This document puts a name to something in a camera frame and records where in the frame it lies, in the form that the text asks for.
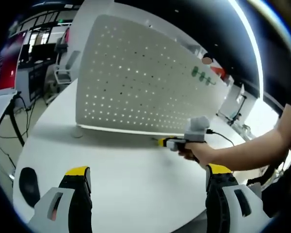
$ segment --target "white desk divider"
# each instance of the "white desk divider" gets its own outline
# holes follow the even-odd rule
[[[164,34],[101,15],[81,59],[76,122],[89,129],[178,135],[188,118],[212,119],[228,90],[199,58]]]

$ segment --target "floor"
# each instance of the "floor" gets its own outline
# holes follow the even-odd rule
[[[46,110],[46,105],[42,99],[37,100],[35,107],[33,109],[31,122],[28,130],[30,134],[31,129],[36,124],[37,120],[40,118],[42,113]],[[26,131],[26,120],[27,115],[25,111],[18,111],[15,113],[15,119],[21,134]],[[0,136],[1,137],[16,137],[15,131],[11,124],[9,116],[6,116],[2,123],[0,124]],[[18,157],[22,151],[22,146],[17,138],[1,138],[0,137],[0,147],[2,150],[9,154],[12,161],[17,165]],[[14,167],[10,162],[8,156],[0,150],[0,185],[5,191],[8,199],[12,202],[13,188],[12,181],[8,177],[9,174],[14,173]]]

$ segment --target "white table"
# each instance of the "white table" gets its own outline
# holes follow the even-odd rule
[[[95,233],[169,233],[205,210],[205,171],[195,162],[156,146],[150,136],[76,129],[74,81],[42,114],[28,138],[15,173],[13,203],[28,222],[34,214],[18,186],[20,171],[32,167],[41,196],[58,187],[73,167],[89,166]],[[211,128],[235,144],[244,140],[218,117]],[[215,148],[229,147],[209,135]]]

